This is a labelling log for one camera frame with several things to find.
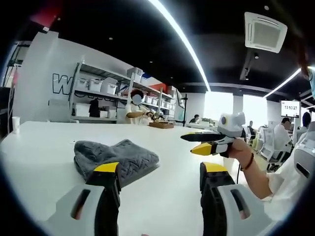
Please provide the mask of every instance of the black ceiling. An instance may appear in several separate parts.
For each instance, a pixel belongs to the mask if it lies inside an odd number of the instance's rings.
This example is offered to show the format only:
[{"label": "black ceiling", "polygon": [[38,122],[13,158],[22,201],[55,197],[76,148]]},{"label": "black ceiling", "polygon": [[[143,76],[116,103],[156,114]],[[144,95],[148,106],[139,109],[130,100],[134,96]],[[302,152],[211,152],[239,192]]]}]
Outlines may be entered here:
[{"label": "black ceiling", "polygon": [[[213,91],[265,95],[266,89],[274,89],[298,68],[293,31],[303,33],[310,63],[314,60],[315,34],[309,20],[313,10],[307,7],[308,1],[277,1],[285,14],[275,10],[274,0],[160,2],[190,41]],[[269,7],[268,11],[264,9],[265,5]],[[296,27],[289,27],[279,54],[248,51],[244,41],[246,11],[281,22],[290,16]],[[206,91],[202,77],[181,39],[148,0],[66,1],[60,21],[55,21],[51,30],[58,31],[60,38],[139,67],[180,91]],[[254,53],[259,55],[259,59],[252,62],[248,81],[240,80],[247,53],[250,56]],[[279,91],[280,94],[274,94],[269,99],[279,101],[284,99],[282,95],[287,99],[299,99],[300,94],[309,89],[309,82],[297,76]]]}]

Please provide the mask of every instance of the bracelet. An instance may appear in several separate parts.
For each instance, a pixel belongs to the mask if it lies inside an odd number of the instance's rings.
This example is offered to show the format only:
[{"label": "bracelet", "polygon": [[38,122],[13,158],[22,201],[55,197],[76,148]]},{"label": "bracelet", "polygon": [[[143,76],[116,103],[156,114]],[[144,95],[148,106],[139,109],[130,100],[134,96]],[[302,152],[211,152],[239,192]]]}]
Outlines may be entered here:
[{"label": "bracelet", "polygon": [[253,160],[254,160],[254,153],[252,153],[250,162],[247,164],[247,166],[245,168],[241,168],[241,171],[247,170],[252,165]]}]

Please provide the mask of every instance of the wooden tray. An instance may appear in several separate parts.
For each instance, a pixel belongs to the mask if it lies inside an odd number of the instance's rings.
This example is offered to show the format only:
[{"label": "wooden tray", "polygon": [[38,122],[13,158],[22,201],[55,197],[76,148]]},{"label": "wooden tray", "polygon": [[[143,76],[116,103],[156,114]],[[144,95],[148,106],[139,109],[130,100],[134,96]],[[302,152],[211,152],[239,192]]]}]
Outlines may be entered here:
[{"label": "wooden tray", "polygon": [[174,124],[169,124],[165,122],[151,122],[149,123],[149,126],[159,129],[171,129],[174,128]]}]

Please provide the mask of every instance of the ceiling air conditioner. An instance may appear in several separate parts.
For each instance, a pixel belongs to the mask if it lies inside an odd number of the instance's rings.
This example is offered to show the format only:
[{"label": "ceiling air conditioner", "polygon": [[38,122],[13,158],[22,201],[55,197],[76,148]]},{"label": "ceiling air conditioner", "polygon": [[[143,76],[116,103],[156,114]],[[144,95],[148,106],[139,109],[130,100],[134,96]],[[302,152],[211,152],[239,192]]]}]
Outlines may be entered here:
[{"label": "ceiling air conditioner", "polygon": [[255,13],[245,12],[245,46],[279,53],[287,26]]}]

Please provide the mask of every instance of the white tabletop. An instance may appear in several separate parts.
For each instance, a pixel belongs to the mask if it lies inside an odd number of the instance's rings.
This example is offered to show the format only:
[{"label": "white tabletop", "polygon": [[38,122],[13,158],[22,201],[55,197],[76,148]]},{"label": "white tabletop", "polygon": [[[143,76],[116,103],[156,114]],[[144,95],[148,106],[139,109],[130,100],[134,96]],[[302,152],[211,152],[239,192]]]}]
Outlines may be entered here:
[{"label": "white tabletop", "polygon": [[188,123],[186,127],[195,128],[195,129],[206,129],[206,130],[217,130],[218,127],[203,125],[203,124],[196,124],[196,123]]},{"label": "white tabletop", "polygon": [[83,183],[73,164],[74,143],[114,145],[123,139],[155,152],[160,167],[124,187],[118,216],[121,236],[202,235],[199,165],[223,164],[219,155],[190,153],[196,143],[180,138],[191,128],[157,129],[131,124],[28,121],[1,144],[3,165],[18,198],[35,220],[46,220],[56,201]]}]

